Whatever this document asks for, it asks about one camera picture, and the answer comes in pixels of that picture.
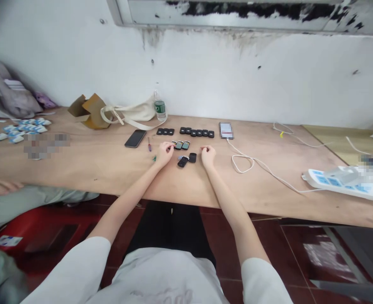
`white cable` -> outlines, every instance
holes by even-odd
[[[278,124],[278,125],[284,126],[284,127],[287,128],[290,132],[286,132],[286,131],[279,130],[279,129],[275,126],[275,124]],[[281,133],[283,132],[283,133],[285,133],[285,134],[288,134],[288,135],[290,135],[290,136],[293,136],[294,138],[299,139],[299,140],[300,140],[302,143],[304,143],[306,146],[309,146],[309,147],[312,147],[312,148],[318,148],[318,147],[326,146],[326,145],[328,145],[328,144],[332,144],[332,143],[330,142],[330,143],[327,143],[327,144],[321,144],[321,145],[318,145],[318,146],[312,146],[312,145],[310,145],[310,144],[308,144],[308,143],[305,143],[302,139],[300,139],[299,137],[297,137],[296,135],[294,135],[295,132],[294,132],[290,127],[288,127],[288,126],[286,126],[286,125],[284,125],[284,124],[281,124],[280,122],[274,122],[274,126],[272,127],[272,129],[277,130],[277,131],[279,131],[279,132],[281,132]]]
[[[236,154],[236,155],[233,155],[233,156],[231,157],[231,160],[232,160],[232,162],[233,162],[233,164],[234,164],[234,167],[237,169],[237,172],[238,172],[238,173],[245,173],[245,172],[251,170],[251,169],[254,167],[255,161],[257,161],[257,162],[259,162],[260,164],[263,164],[263,165],[265,166],[265,168],[266,168],[266,171],[268,171],[268,172],[269,172],[269,173],[270,173],[274,178],[276,178],[276,179],[278,179],[279,181],[283,182],[285,185],[289,186],[292,190],[294,190],[294,191],[296,191],[296,192],[298,192],[298,193],[305,193],[305,192],[313,192],[313,191],[324,190],[324,189],[313,189],[313,190],[299,191],[299,190],[296,189],[294,186],[292,186],[291,184],[289,184],[286,180],[284,180],[284,179],[282,179],[282,178],[276,176],[275,174],[273,174],[272,171],[271,171],[271,169],[267,166],[266,163],[264,163],[263,161],[259,160],[258,158],[250,157],[250,156],[248,156],[248,155],[242,153],[241,151],[239,151],[235,146],[233,146],[233,145],[230,143],[230,141],[229,141],[228,138],[227,138],[227,142],[228,142],[228,144],[229,144],[230,146],[232,146],[232,147],[233,147],[233,148],[234,148],[234,149],[239,153],[239,155]],[[236,164],[235,161],[234,161],[234,157],[247,158],[248,160],[251,160],[251,161],[253,162],[253,164],[251,165],[251,167],[250,167],[249,169],[247,169],[247,170],[245,170],[245,171],[241,171],[241,170],[237,167],[237,164]]]
[[[357,148],[352,144],[352,142],[350,141],[350,139],[348,138],[348,136],[346,136],[346,139],[348,140],[348,142],[350,143],[351,147],[352,147],[355,151],[357,151],[357,152],[359,152],[359,153],[362,153],[362,154],[368,154],[368,155],[371,155],[370,153],[362,152],[362,151],[358,150],[358,149],[357,149]]]

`water bottle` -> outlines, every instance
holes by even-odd
[[[161,100],[158,90],[154,91],[154,107],[157,113],[157,119],[159,121],[164,121],[166,119],[165,102]]]

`wooden table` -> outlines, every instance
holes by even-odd
[[[61,108],[48,117],[53,124],[47,135],[69,134],[70,147],[54,153],[50,159],[29,160],[23,153],[24,143],[0,142],[0,178],[31,184],[67,187],[107,194],[122,194],[148,167],[158,145],[163,141],[189,140],[187,152],[175,151],[170,163],[158,174],[144,198],[218,208],[216,196],[198,157],[195,164],[177,166],[180,155],[199,153],[203,144],[217,151],[215,166],[231,190],[248,212],[280,217],[342,223],[373,227],[373,201],[329,191],[299,194],[272,177],[258,164],[245,173],[237,173],[231,163],[235,154],[227,141],[220,139],[220,119],[170,116],[163,125],[174,128],[173,136],[155,135],[149,131],[137,149],[126,148],[124,143],[135,130],[130,125],[111,125],[105,130],[90,130]],[[279,137],[272,124],[230,121],[235,134],[232,143],[242,152],[265,162],[277,176],[289,181],[299,190],[311,187],[301,174],[309,168],[329,170],[344,165],[326,147],[310,148],[290,136]],[[193,127],[215,131],[215,138],[190,137],[179,134],[179,128]],[[295,134],[310,144],[319,142],[300,126],[291,127]],[[150,137],[152,152],[148,151]],[[242,168],[248,160],[237,159]]]
[[[373,130],[361,130],[352,128],[322,127],[304,125],[314,137],[333,151],[339,158],[349,165],[359,165],[361,153],[355,151],[346,140],[348,136],[352,144],[360,151],[373,154]]]

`black smartphone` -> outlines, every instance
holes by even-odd
[[[147,131],[135,130],[124,145],[128,148],[137,148],[144,138],[145,133],[147,133]]]

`red stool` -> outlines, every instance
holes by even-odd
[[[89,234],[100,218],[99,214],[84,213],[81,208],[38,207],[19,215],[0,231],[0,250],[15,258],[27,275],[47,274]],[[33,250],[39,243],[42,250]]]

